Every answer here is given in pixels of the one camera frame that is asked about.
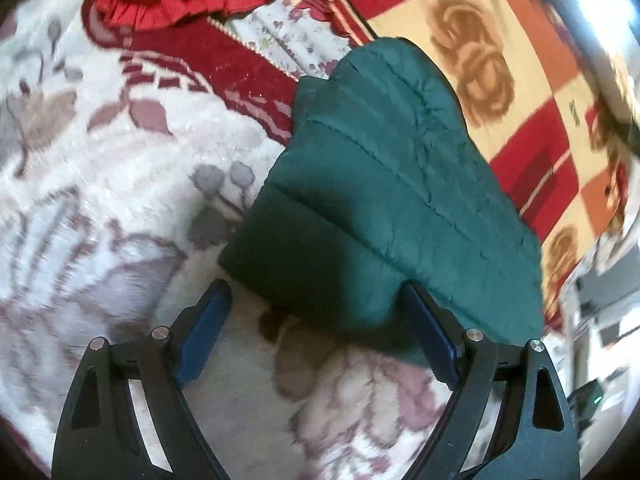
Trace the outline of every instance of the quilted fabric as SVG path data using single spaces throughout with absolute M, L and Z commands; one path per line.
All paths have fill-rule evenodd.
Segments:
M 540 244 L 420 49 L 385 38 L 328 80 L 302 78 L 293 133 L 220 256 L 233 277 L 316 328 L 409 359 L 419 352 L 395 306 L 408 278 L 496 341 L 540 336 Z

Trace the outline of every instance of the brown pattern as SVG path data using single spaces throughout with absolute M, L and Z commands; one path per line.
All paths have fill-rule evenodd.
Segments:
M 76 91 L 45 96 L 20 82 L 21 94 L 9 94 L 0 104 L 0 169 L 22 152 L 14 176 L 24 176 L 29 154 L 48 148 L 76 116 Z
M 623 171 L 623 165 L 617 155 L 611 155 L 609 160 L 609 171 L 611 180 L 607 187 L 607 210 L 613 211 L 613 216 L 607 224 L 607 233 L 609 235 L 620 234 L 623 223 L 625 222 L 625 206 L 626 206 L 626 189 L 621 189 L 619 184 L 620 178 L 626 178 Z
M 565 277 L 578 263 L 578 231 L 569 225 L 554 235 L 546 252 L 545 317 L 552 318 L 558 312 L 558 291 Z
M 466 119 L 473 126 L 500 120 L 513 103 L 515 82 L 494 17 L 471 0 L 437 0 L 427 17 L 431 41 L 458 80 Z
M 15 21 L 15 12 L 10 12 L 0 25 L 0 41 L 7 40 L 18 30 L 18 24 Z

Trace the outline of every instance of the bed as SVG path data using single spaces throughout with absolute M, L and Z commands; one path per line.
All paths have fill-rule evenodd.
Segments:
M 464 73 L 443 54 L 448 32 L 434 41 L 426 18 L 424 30 L 400 26 L 433 18 L 438 9 L 425 5 L 440 0 L 417 1 L 417 10 L 372 10 L 357 0 L 274 0 L 231 20 L 134 32 L 106 27 L 91 0 L 26 0 L 4 21 L 0 415 L 45 472 L 87 342 L 170 324 L 224 277 L 218 253 L 290 137 L 298 78 L 327 77 L 354 46 L 399 34 L 462 88 Z M 489 90 L 497 104 L 478 104 L 473 85 L 460 92 L 472 139 L 544 240 L 543 340 L 569 393 L 577 309 L 561 300 L 593 265 L 603 233 L 624 238 L 628 228 L 616 231 L 612 220 L 633 223 L 625 206 L 636 190 L 627 184 L 630 155 L 602 139 L 607 107 L 595 79 L 557 17 L 533 1 L 458 1 L 449 10 L 471 13 L 465 19 L 481 27 L 498 75 L 517 67 Z M 545 34 L 559 38 L 553 48 L 533 39 Z M 552 59 L 558 52 L 562 63 Z M 507 142 L 522 132 L 524 144 Z M 517 158 L 534 140 L 540 156 Z M 400 478 L 438 421 L 446 386 L 430 370 L 315 333 L 232 286 L 230 319 L 185 391 L 230 476 Z M 140 400 L 140 386 L 131 388 Z M 144 402 L 136 405 L 152 461 L 168 467 Z M 497 392 L 467 466 L 482 459 L 498 407 Z

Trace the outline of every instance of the metal screw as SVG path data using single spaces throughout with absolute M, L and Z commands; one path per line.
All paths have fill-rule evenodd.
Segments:
M 104 346 L 103 337 L 94 337 L 93 339 L 91 339 L 91 342 L 89 343 L 89 348 L 91 350 L 99 350 L 103 346 Z
M 539 341 L 538 339 L 532 339 L 529 342 L 529 346 L 531 346 L 531 348 L 533 348 L 536 352 L 542 352 L 545 349 L 542 341 Z
M 156 326 L 151 332 L 153 339 L 164 339 L 169 335 L 169 329 L 165 326 Z
M 482 341 L 484 334 L 482 334 L 482 331 L 477 328 L 470 328 L 466 331 L 466 336 L 471 339 L 471 341 Z

